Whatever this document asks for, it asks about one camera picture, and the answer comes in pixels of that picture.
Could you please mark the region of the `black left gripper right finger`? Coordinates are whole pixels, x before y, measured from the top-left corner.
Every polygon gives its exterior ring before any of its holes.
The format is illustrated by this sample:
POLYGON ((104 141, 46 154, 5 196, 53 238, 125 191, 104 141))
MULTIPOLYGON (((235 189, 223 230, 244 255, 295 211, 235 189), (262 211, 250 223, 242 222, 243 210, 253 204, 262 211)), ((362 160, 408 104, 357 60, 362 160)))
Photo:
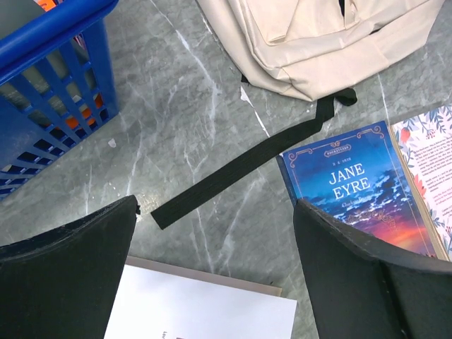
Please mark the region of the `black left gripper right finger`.
POLYGON ((303 199, 293 225, 320 338, 451 337, 451 262, 393 246, 303 199))

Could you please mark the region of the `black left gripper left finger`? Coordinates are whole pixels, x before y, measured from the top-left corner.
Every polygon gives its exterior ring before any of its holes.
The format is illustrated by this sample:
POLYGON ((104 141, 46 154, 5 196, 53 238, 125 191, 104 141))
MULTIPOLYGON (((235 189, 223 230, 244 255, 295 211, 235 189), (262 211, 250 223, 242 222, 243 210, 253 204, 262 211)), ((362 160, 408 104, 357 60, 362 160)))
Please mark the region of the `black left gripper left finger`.
POLYGON ((140 213, 135 196, 1 247, 2 338, 103 338, 140 213))

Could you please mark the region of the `cream canvas backpack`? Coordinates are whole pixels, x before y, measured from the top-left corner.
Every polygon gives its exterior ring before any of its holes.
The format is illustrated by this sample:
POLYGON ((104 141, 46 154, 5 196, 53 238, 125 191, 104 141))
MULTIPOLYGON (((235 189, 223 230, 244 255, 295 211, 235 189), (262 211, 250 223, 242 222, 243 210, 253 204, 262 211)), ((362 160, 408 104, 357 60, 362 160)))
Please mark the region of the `cream canvas backpack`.
POLYGON ((155 209, 169 227, 293 145, 318 133, 354 87, 423 47, 441 1, 201 1, 215 34, 248 82, 316 103, 313 119, 255 145, 155 209))

